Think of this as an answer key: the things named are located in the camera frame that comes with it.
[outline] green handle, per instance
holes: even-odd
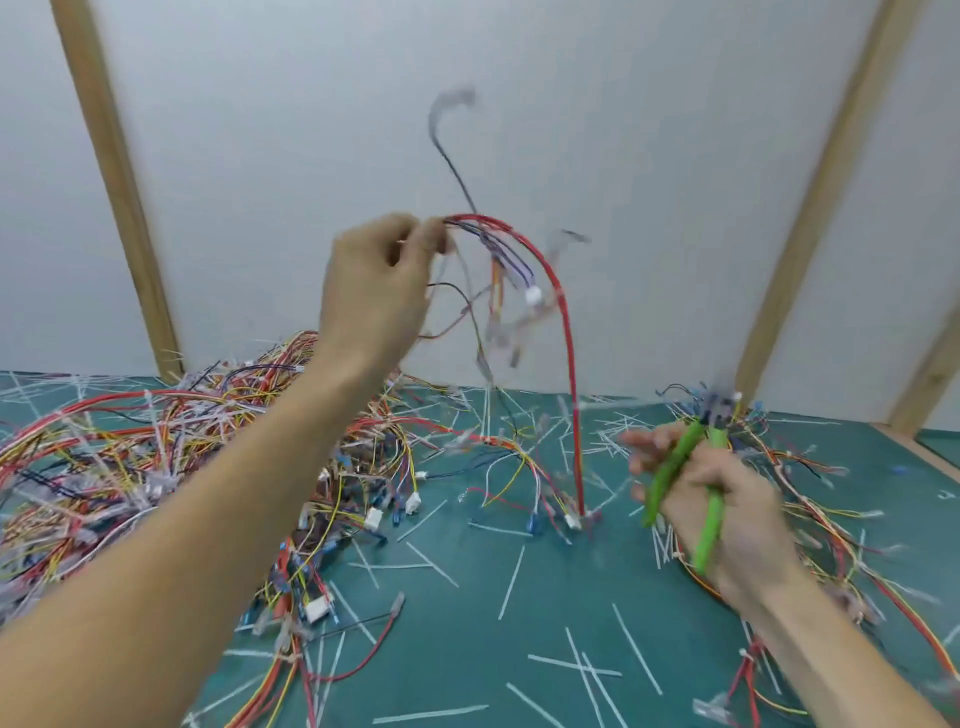
[[[704,439],[704,430],[706,427],[699,422],[690,423],[677,446],[670,450],[670,454],[657,468],[654,473],[654,481],[650,484],[647,491],[646,508],[643,509],[643,525],[650,526],[657,519],[657,513],[660,512],[660,503],[666,496],[673,479],[680,472],[690,453],[694,451],[700,441]]]
[[[726,430],[711,427],[709,441],[715,448],[725,448],[727,446]],[[693,554],[693,568],[698,573],[702,574],[707,571],[710,554],[720,538],[720,529],[723,527],[723,512],[723,490],[710,488],[707,500],[707,520],[704,523],[704,529],[700,532],[700,542],[697,544],[697,550]]]

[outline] wooden post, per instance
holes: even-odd
[[[51,0],[50,7],[113,208],[113,218],[140,301],[157,371],[164,381],[176,382],[183,376],[177,335],[170,319],[93,13],[87,0]]]
[[[960,303],[890,413],[890,429],[914,437],[960,370]]]
[[[736,388],[750,402],[777,345],[810,259],[826,232],[859,158],[900,53],[925,0],[884,0],[877,11],[827,145],[807,187],[736,370]]]

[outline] white wall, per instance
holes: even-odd
[[[957,28],[960,3],[929,3],[764,375],[771,407],[885,421],[957,303]],[[952,392],[930,426],[960,428]]]
[[[0,369],[154,375],[45,2],[0,6]]]
[[[593,238],[559,270],[582,388],[652,396],[735,367],[876,2],[96,7],[189,364],[312,326],[336,231],[462,211],[425,116],[472,82],[443,139],[481,210]],[[477,382],[471,342],[407,366]],[[563,390],[562,352],[554,322],[503,381]]]

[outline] right hand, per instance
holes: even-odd
[[[423,326],[430,264],[453,250],[444,221],[395,212],[337,236],[326,266],[317,351],[324,378],[345,362],[372,391],[403,358]]]
[[[686,423],[676,422],[625,433],[623,442],[634,449],[630,472],[655,471],[685,429]],[[723,488],[726,508],[708,576],[724,599],[742,612],[760,602],[767,590],[799,573],[800,562],[774,486],[732,452],[706,442],[693,451],[660,505],[688,553],[700,539],[711,485]],[[634,497],[644,500],[642,485],[634,486]]]

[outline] green pliers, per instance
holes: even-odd
[[[660,504],[666,497],[667,491],[673,485],[680,469],[690,457],[690,454],[701,443],[704,437],[715,448],[727,446],[727,427],[733,419],[733,413],[740,401],[739,393],[731,390],[720,391],[714,389],[704,396],[703,413],[699,420],[690,423],[677,445],[670,450],[666,459],[654,473],[654,480],[647,490],[646,508],[643,513],[643,525],[651,526],[657,520]],[[693,568],[698,573],[707,570],[710,554],[720,538],[720,528],[723,526],[724,500],[723,490],[710,488],[707,500],[707,521],[700,532],[700,541],[693,554]]]

